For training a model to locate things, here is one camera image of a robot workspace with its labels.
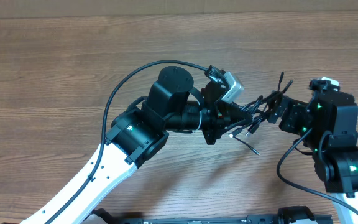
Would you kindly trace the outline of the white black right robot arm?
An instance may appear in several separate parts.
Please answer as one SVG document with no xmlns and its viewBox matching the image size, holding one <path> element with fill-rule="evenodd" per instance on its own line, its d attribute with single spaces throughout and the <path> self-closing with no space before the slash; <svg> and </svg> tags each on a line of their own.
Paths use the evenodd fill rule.
<svg viewBox="0 0 358 224">
<path fill-rule="evenodd" d="M 307 103 L 283 93 L 267 102 L 268 121 L 275 123 L 280 118 L 282 131 L 299 135 L 289 151 L 299 143 L 310 148 L 314 170 L 325 191 L 296 184 L 281 174 L 289 152 L 277 164 L 278 177 L 294 188 L 332 201 L 342 222 L 358 222 L 358 106 L 354 97 L 338 89 L 315 90 Z"/>
</svg>

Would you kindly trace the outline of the black cable grey USB-C plug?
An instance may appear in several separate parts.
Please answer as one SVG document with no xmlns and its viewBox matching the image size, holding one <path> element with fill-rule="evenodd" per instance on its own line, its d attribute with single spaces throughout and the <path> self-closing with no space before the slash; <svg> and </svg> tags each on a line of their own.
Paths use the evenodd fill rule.
<svg viewBox="0 0 358 224">
<path fill-rule="evenodd" d="M 235 140 L 239 141 L 240 143 L 247 146 L 254 154 L 260 155 L 259 151 L 256 150 L 253 146 L 251 146 L 249 143 L 241 140 L 238 135 L 243 132 L 245 129 L 247 129 L 246 136 L 250 134 L 254 134 L 255 131 L 259 128 L 260 123 L 262 122 L 262 118 L 255 118 L 252 121 L 238 121 L 234 124 L 230 124 L 227 127 L 227 130 L 229 131 L 229 137 L 234 138 Z"/>
</svg>

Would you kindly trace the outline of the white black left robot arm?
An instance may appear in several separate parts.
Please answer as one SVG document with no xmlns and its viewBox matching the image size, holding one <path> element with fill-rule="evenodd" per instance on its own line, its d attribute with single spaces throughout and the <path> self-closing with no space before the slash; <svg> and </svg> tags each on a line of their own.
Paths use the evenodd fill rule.
<svg viewBox="0 0 358 224">
<path fill-rule="evenodd" d="M 224 133 L 253 121 L 235 103 L 242 83 L 209 67 L 198 90 L 185 62 L 162 62 L 149 94 L 132 102 L 112 123 L 103 123 L 101 143 L 86 165 L 27 223 L 81 223 L 121 182 L 164 147 L 170 132 L 203 133 L 213 145 Z"/>
</svg>

